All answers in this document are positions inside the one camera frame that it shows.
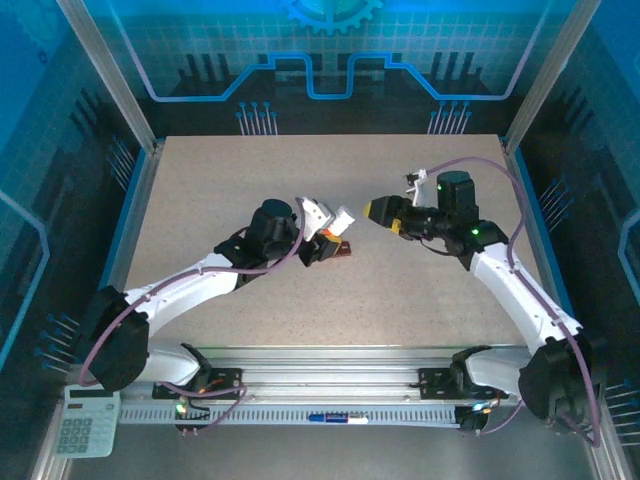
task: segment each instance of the black mounting bracket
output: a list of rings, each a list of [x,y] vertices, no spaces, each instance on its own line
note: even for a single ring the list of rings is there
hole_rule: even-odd
[[[209,386],[207,392],[217,392],[242,385],[242,369],[240,368],[211,368],[208,372]],[[169,390],[160,383],[153,386],[151,394],[155,400],[177,400],[180,394]],[[216,400],[237,400],[240,392],[225,393],[224,395],[211,397]]]
[[[478,385],[458,384],[450,368],[419,368],[418,383],[421,400],[493,400],[498,390]]]

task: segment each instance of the calculator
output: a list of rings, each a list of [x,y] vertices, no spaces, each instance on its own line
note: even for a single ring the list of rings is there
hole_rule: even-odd
[[[108,392],[100,385],[67,385],[56,455],[65,458],[109,456],[119,415],[119,392]]]

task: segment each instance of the metal pole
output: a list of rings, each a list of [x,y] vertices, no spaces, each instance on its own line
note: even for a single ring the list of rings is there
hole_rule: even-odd
[[[561,178],[560,180],[558,180],[555,183],[555,185],[553,182],[551,182],[551,185],[549,185],[549,187],[542,193],[542,195],[540,195],[540,199],[538,200],[538,203],[540,204],[540,208],[544,207],[544,204],[546,204],[549,201],[553,192],[555,192],[560,187],[560,185],[562,185],[563,182],[564,182],[564,178]]]
[[[561,207],[559,209],[555,209],[553,213],[549,213],[549,215],[547,216],[547,225],[551,225],[553,222],[555,222],[558,217],[560,217],[560,215],[562,215],[571,205],[573,205],[573,198],[570,198],[568,202],[561,203]]]
[[[438,122],[440,121],[440,115],[442,114],[442,109],[444,108],[444,106],[447,104],[447,102],[444,101],[440,101],[440,109],[438,110],[438,114],[436,115],[436,122],[435,125],[433,126],[433,133],[437,133],[438,130]]]
[[[436,112],[431,112],[431,114],[429,115],[429,126],[427,127],[427,134],[431,134],[431,127],[433,126],[433,120],[436,118],[437,113]]]
[[[451,130],[449,130],[449,125],[451,125],[451,120],[453,120],[453,117],[454,117],[453,111],[457,106],[458,106],[458,102],[456,102],[455,100],[451,102],[451,111],[449,112],[449,118],[447,119],[447,126],[444,127],[444,133],[451,133]]]
[[[236,112],[236,117],[238,118],[238,125],[240,125],[240,133],[244,137],[246,134],[244,133],[244,126],[242,125],[242,113]]]
[[[82,0],[56,1],[138,143],[152,155],[156,137],[87,7]]]
[[[560,204],[561,207],[564,207],[564,204],[560,203],[564,200],[564,196],[569,193],[568,189],[567,190],[563,190],[562,192],[559,192],[556,195],[555,200],[547,203],[546,205],[543,205],[540,210],[543,216],[545,216],[546,218],[549,218],[549,215],[552,213],[552,211],[556,208],[556,205]]]
[[[264,109],[267,112],[267,125],[269,125],[269,135],[273,135],[273,130],[271,130],[271,115],[269,114],[269,106],[271,105],[269,102],[262,102]]]
[[[513,119],[511,127],[509,127],[506,135],[508,155],[513,155],[522,142],[551,88],[569,61],[570,55],[578,45],[582,34],[589,26],[600,2],[601,0],[578,0],[575,8],[569,14],[529,93],[522,102],[520,110]]]
[[[560,225],[562,222],[564,222],[567,218],[569,218],[569,214],[568,212],[565,212],[564,215],[562,215],[561,217],[557,218],[556,221],[553,223],[553,225],[549,226],[549,233],[553,232],[558,225]]]
[[[438,128],[438,135],[441,135],[443,133],[442,127],[444,127],[448,117],[449,117],[449,112],[442,112],[442,120],[440,120],[440,128]]]

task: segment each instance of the metal frame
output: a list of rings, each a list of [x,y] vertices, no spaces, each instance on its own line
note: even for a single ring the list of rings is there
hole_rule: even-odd
[[[125,288],[163,148],[164,141],[158,142],[152,155],[141,153],[141,158],[136,162],[99,288],[108,285],[118,290]]]
[[[547,95],[564,70],[602,0],[577,0],[507,132],[507,154],[514,155]]]
[[[448,366],[451,356],[463,348],[236,347],[204,349],[204,352],[216,366],[244,369],[243,383],[250,393],[226,421],[232,425],[309,426],[309,413],[337,409],[364,412],[371,418],[372,426],[456,428],[453,408],[463,402],[420,400],[417,389],[410,384],[417,379],[417,368]],[[148,383],[134,384],[121,392],[119,423],[186,426],[203,423],[201,420],[176,421],[175,402],[152,400],[152,387]],[[232,401],[197,403],[208,407],[216,418]],[[512,407],[515,402],[509,398],[502,404]],[[62,479],[70,472],[73,462],[57,459],[52,449],[61,416],[59,405],[31,480]],[[599,449],[590,449],[585,443],[594,478],[634,478],[604,405],[602,435]]]
[[[156,137],[84,2],[57,2],[140,146],[152,155]]]
[[[519,149],[516,149],[514,155],[507,155],[506,148],[504,146],[504,139],[503,153],[507,168],[516,177],[520,184],[524,186],[527,204],[522,205],[521,208],[527,209],[525,228],[529,237],[529,243],[531,244],[533,256],[536,260],[542,286],[551,298],[558,302],[569,315],[574,316],[573,307],[569,301],[569,294],[567,293],[562,275],[560,274],[558,261],[551,246],[549,232],[547,232],[545,228],[542,213],[540,212],[540,206],[536,200],[531,179],[529,178],[529,172],[527,172],[524,164],[524,159],[522,158]]]

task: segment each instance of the red component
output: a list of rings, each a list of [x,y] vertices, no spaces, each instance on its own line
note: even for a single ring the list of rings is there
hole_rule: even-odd
[[[351,256],[351,244],[349,242],[342,242],[338,247],[334,257],[349,257]]]

